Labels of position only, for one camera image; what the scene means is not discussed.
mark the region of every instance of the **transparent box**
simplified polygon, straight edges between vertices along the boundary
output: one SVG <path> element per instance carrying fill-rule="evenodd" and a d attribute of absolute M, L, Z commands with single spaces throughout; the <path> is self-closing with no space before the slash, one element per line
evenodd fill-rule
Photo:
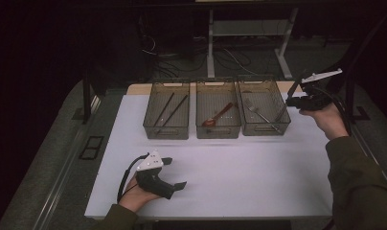
<path fill-rule="evenodd" d="M 269 76 L 238 77 L 245 136 L 284 135 L 291 123 L 277 83 Z"/>
<path fill-rule="evenodd" d="M 196 80 L 196 136 L 198 139 L 239 137 L 241 120 L 233 78 Z"/>
<path fill-rule="evenodd" d="M 148 139 L 187 140 L 190 80 L 155 80 L 143 127 Z"/>

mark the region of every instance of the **human hand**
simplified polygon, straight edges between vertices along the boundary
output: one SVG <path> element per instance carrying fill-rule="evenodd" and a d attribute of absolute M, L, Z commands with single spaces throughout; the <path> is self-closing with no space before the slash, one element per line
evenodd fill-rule
<path fill-rule="evenodd" d="M 137 213 L 137 211 L 139 211 L 140 208 L 142 208 L 149 201 L 161 197 L 140 188 L 140 186 L 137 184 L 136 174 L 134 174 L 130 179 L 127 186 L 125 187 L 125 190 L 127 192 L 120 199 L 119 205 L 122 205 L 134 213 Z"/>
<path fill-rule="evenodd" d="M 334 103 L 329 104 L 321 110 L 308 111 L 299 110 L 302 115 L 312 117 L 316 125 L 325 132 L 326 137 L 332 140 L 337 137 L 349 136 L 339 110 Z"/>

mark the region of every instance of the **dark sleeve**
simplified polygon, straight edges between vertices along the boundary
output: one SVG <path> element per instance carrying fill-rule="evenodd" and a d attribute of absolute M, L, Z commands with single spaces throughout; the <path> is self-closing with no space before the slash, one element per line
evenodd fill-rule
<path fill-rule="evenodd" d="M 326 145 L 333 191 L 333 219 L 339 230 L 387 229 L 387 180 L 352 137 Z"/>
<path fill-rule="evenodd" d="M 137 215 L 130 210 L 113 204 L 104 220 L 92 227 L 92 230 L 132 230 Z"/>

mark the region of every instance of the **white table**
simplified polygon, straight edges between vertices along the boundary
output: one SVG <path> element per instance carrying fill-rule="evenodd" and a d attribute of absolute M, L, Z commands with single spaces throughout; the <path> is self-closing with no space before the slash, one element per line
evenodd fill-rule
<path fill-rule="evenodd" d="M 127 167 L 153 150 L 173 158 L 160 178 L 170 184 L 188 184 L 171 200 L 162 198 L 146 205 L 138 214 L 140 219 L 331 216 L 328 140 L 312 118 L 290 107 L 292 122 L 284 136 L 240 134 L 238 139 L 199 140 L 194 123 L 195 94 L 191 92 L 188 140 L 149 140 L 143 128 L 148 94 L 124 96 L 85 211 L 87 217 L 101 219 L 107 214 L 116 203 Z"/>

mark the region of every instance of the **floor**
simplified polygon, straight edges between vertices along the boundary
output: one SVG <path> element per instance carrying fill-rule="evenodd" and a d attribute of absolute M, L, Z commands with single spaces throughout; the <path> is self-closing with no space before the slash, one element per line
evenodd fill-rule
<path fill-rule="evenodd" d="M 198 52 L 193 59 L 165 53 L 153 77 L 206 77 L 206 62 L 203 64 L 206 54 L 201 51 L 205 46 L 201 39 L 197 38 Z M 274 37 L 250 37 L 216 42 L 216 75 L 271 74 L 277 81 L 284 81 L 273 53 L 280 41 Z M 336 43 L 323 47 L 323 43 L 320 37 L 290 41 L 285 58 L 293 76 L 304 69 L 319 73 L 339 60 L 349 45 Z M 104 97 L 99 97 L 99 106 L 93 110 L 91 119 L 83 124 L 79 116 L 82 84 L 75 85 L 4 215 L 0 229 L 89 229 L 96 223 L 83 214 L 124 93 L 124 88 L 109 89 Z M 355 105 L 362 106 L 370 117 L 370 120 L 357 121 L 355 127 L 365 140 L 362 144 L 372 151 L 387 175 L 387 120 L 364 89 L 357 86 L 355 95 Z M 79 159 L 90 136 L 103 137 L 98 156 L 95 160 Z M 290 229 L 317 230 L 328 222 L 327 218 L 292 219 Z M 276 227 L 274 229 L 289 229 L 287 225 Z"/>

